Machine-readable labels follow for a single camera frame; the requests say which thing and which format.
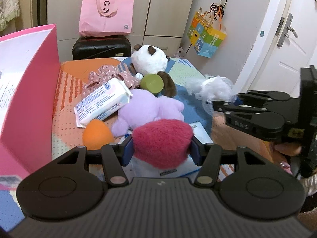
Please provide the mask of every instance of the green cup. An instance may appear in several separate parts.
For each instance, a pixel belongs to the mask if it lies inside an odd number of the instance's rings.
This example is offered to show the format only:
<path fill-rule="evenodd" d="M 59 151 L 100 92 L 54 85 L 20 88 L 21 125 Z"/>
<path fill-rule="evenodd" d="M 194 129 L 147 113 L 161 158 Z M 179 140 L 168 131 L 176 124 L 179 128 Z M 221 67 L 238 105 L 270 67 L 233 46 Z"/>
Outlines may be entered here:
<path fill-rule="evenodd" d="M 141 79 L 140 82 L 141 89 L 145 89 L 154 95 L 160 93 L 163 87 L 163 80 L 157 74 L 147 74 Z"/>

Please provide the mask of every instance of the person's hand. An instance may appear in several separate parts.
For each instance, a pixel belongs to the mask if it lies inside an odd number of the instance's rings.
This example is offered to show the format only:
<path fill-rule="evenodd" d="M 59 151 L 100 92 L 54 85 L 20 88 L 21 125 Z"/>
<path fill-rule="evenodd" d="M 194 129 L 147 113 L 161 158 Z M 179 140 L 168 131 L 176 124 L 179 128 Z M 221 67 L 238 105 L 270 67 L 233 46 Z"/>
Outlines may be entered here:
<path fill-rule="evenodd" d="M 297 156 L 302 152 L 302 146 L 297 142 L 275 144 L 273 148 L 287 156 Z"/>

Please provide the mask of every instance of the red fuzzy object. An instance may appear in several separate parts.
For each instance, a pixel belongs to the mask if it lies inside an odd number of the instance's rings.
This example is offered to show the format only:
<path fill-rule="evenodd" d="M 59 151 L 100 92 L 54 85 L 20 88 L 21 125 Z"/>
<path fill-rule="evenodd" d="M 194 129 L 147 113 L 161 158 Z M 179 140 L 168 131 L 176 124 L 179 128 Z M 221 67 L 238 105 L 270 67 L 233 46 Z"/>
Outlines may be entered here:
<path fill-rule="evenodd" d="M 179 120 L 161 119 L 134 129 L 134 156 L 159 169 L 177 168 L 187 159 L 193 136 L 191 126 Z"/>

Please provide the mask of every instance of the ribbed black surface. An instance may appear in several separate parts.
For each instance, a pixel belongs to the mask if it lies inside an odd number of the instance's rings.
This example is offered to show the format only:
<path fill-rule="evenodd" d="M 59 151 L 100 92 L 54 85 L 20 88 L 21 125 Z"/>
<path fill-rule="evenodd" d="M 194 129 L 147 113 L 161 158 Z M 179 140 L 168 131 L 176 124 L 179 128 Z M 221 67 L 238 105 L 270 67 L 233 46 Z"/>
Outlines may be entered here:
<path fill-rule="evenodd" d="M 128 187 L 111 189 L 84 216 L 60 223 L 27 218 L 10 234 L 13 238 L 300 238 L 311 233 L 295 217 L 270 223 L 239 217 L 212 190 L 195 188 L 185 178 L 134 178 Z"/>

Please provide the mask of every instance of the door frame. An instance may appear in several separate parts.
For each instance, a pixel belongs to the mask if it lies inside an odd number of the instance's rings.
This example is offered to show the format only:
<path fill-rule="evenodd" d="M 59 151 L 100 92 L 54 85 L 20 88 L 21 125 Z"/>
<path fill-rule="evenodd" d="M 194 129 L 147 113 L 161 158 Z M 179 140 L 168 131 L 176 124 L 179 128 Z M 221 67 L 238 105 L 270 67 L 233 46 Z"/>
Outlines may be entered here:
<path fill-rule="evenodd" d="M 282 31 L 278 37 L 275 36 L 275 33 L 281 17 L 287 18 L 291 0 L 279 0 L 278 7 L 276 8 L 277 2 L 278 0 L 270 0 L 269 2 L 262 27 L 256 41 L 236 83 L 233 86 L 233 91 L 235 93 L 245 93 L 250 88 L 255 77 L 264 70 L 264 67 L 262 66 L 267 64 L 275 46 L 277 45 Z M 267 33 L 265 34 L 266 38 L 260 36 L 262 31 Z"/>

